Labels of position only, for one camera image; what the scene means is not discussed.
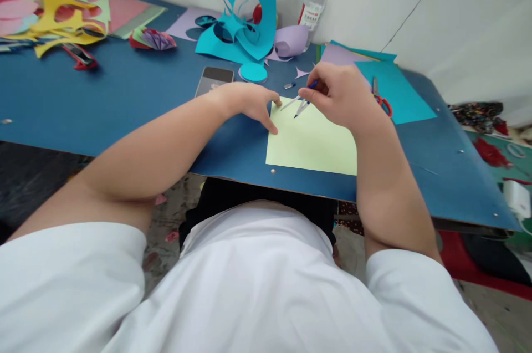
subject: white sleeve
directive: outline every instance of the white sleeve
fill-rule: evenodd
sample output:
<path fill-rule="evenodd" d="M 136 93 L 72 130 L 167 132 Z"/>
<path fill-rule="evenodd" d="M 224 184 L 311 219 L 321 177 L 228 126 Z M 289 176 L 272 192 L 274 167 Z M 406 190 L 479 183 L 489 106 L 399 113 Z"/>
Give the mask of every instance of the white sleeve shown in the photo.
<path fill-rule="evenodd" d="M 498 351 L 435 260 L 407 250 L 382 250 L 367 261 L 366 275 L 387 329 L 405 351 Z"/>
<path fill-rule="evenodd" d="M 101 351 L 144 295 L 146 238 L 77 223 L 0 246 L 0 351 Z"/>

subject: red scissors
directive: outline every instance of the red scissors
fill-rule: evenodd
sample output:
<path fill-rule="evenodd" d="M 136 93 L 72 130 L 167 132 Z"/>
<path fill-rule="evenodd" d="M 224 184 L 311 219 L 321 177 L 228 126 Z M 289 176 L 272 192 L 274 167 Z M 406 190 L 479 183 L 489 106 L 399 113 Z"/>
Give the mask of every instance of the red scissors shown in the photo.
<path fill-rule="evenodd" d="M 388 115 L 388 117 L 391 119 L 393 115 L 392 106 L 390 103 L 386 100 L 386 98 L 383 98 L 378 93 L 378 80 L 376 77 L 373 78 L 373 95 L 375 99 L 377 100 L 378 104 L 384 109 L 384 112 Z"/>

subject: white shirt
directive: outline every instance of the white shirt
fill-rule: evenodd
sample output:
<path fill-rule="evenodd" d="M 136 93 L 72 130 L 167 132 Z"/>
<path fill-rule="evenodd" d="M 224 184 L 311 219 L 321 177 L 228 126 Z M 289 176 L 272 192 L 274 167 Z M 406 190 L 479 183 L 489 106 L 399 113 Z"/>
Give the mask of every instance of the white shirt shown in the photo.
<path fill-rule="evenodd" d="M 142 301 L 145 245 L 138 229 L 101 222 L 1 246 L 0 351 L 497 351 L 439 263 L 383 250 L 366 287 L 318 227 L 277 203 L 194 227 Z"/>

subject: left hand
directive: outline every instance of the left hand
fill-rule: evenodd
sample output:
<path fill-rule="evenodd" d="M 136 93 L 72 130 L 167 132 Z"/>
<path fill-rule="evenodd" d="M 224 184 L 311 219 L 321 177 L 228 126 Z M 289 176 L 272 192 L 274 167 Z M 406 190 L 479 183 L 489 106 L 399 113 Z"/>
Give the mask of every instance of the left hand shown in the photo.
<path fill-rule="evenodd" d="M 231 110 L 231 116 L 243 113 L 261 122 L 270 133 L 277 134 L 277 127 L 273 124 L 266 105 L 273 101 L 275 105 L 281 106 L 278 93 L 258 84 L 235 81 L 221 85 L 209 94 L 220 94 L 223 104 Z"/>

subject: person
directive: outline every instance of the person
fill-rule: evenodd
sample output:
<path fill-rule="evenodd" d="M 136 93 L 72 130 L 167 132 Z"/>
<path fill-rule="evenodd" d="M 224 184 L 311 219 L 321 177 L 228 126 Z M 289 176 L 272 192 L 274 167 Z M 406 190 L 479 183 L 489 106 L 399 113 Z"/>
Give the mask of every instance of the person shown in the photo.
<path fill-rule="evenodd" d="M 349 129 L 367 286 L 300 212 L 253 201 L 200 221 L 143 301 L 155 197 L 243 113 L 277 130 L 279 94 L 229 83 L 112 145 L 0 247 L 0 351 L 495 352 L 442 265 L 393 123 L 353 67 L 319 63 L 299 95 Z"/>

